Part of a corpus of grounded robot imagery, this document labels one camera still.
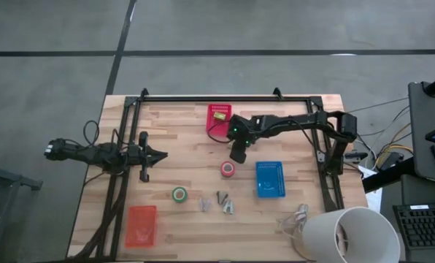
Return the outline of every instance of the white cup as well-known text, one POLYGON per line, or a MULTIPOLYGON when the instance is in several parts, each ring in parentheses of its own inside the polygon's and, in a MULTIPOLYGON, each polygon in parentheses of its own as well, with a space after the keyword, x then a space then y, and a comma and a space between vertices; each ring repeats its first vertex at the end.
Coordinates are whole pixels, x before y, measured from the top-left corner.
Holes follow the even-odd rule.
POLYGON ((353 207, 309 218, 302 230, 305 248, 318 263, 397 263, 398 235, 379 213, 353 207), (336 243, 338 225, 344 228, 348 247, 345 255, 336 243))

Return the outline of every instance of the wooden tabletop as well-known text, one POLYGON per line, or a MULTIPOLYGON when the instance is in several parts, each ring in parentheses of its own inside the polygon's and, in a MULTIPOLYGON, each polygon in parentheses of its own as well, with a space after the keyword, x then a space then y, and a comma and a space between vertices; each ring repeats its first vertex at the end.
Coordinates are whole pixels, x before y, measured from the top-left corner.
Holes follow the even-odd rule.
MULTIPOLYGON (((343 110, 340 95, 320 96, 326 111, 343 110)), ((109 142, 112 130, 118 129, 124 99, 125 96, 106 97, 98 142, 109 142)), ((307 113, 304 102, 232 102, 231 105, 233 114, 245 118, 307 113)), ((223 161, 230 160, 230 150, 227 145, 208 138, 206 115, 204 102, 142 103, 137 133, 148 132, 151 147, 168 152, 169 157, 148 170, 149 183, 139 182, 138 167, 131 170, 118 260, 303 260, 281 233, 278 219, 294 213, 302 203, 309 205, 309 217, 324 212, 314 152, 307 138, 301 131, 292 131, 260 139, 247 149, 245 163, 236 164, 235 175, 225 179, 219 169, 223 161), (282 161, 285 198, 256 198, 256 161, 282 161), (172 190, 178 186, 188 192, 188 200, 181 204, 171 197, 172 190), (229 193, 234 202, 233 215, 223 213, 216 202, 216 191, 229 193), (200 197, 212 200, 209 211, 199 210, 200 197), (153 248, 125 248, 128 208, 137 205, 157 206, 153 248)), ((90 167, 87 179, 100 171, 98 167, 90 167)), ((366 206, 357 172, 345 170, 340 181, 345 207, 366 206)), ((69 256, 81 250, 101 223, 108 182, 109 175, 103 175, 84 188, 69 256)))

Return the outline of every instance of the red basket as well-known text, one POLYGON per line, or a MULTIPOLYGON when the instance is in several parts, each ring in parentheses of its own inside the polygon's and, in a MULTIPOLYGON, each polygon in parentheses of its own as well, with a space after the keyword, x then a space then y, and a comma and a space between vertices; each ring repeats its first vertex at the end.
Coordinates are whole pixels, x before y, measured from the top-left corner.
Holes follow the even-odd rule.
POLYGON ((209 131, 213 125, 216 125, 209 134, 214 136, 223 136, 227 135, 227 130, 229 128, 229 120, 231 119, 232 114, 232 106, 229 104, 209 104, 208 105, 208 114, 206 118, 206 132, 209 131), (224 113, 226 114, 226 119, 224 121, 218 120, 214 117, 214 114, 224 113))
POLYGON ((156 236, 156 206, 135 206, 128 209, 126 248, 154 246, 156 236))

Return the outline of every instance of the keyboard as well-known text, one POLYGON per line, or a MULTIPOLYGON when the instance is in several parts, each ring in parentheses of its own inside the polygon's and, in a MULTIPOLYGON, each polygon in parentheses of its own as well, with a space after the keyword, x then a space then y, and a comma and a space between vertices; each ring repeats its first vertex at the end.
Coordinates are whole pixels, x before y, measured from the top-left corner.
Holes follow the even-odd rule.
POLYGON ((394 205, 406 249, 435 248, 435 205, 394 205))

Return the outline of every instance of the concrete floor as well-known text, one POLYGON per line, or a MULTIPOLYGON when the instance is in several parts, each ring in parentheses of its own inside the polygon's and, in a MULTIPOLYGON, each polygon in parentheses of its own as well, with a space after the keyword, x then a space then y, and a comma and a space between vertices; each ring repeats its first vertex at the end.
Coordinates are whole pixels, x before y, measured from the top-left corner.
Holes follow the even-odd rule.
MULTIPOLYGON (((1 0, 0 51, 115 50, 127 6, 1 0)), ((126 43, 126 50, 285 48, 435 48, 435 1, 139 0, 126 43)), ((46 161, 42 151, 55 137, 82 141, 83 124, 99 117, 112 62, 0 58, 0 167, 44 181, 40 192, 20 191, 0 262, 65 256, 86 166, 46 161)), ((144 87, 152 94, 268 94, 279 87, 341 94, 354 110, 405 97, 407 83, 421 80, 435 80, 435 56, 123 58, 114 94, 144 87)), ((355 113, 359 133, 385 128, 406 105, 355 113)), ((397 121, 375 150, 408 122, 397 121)))

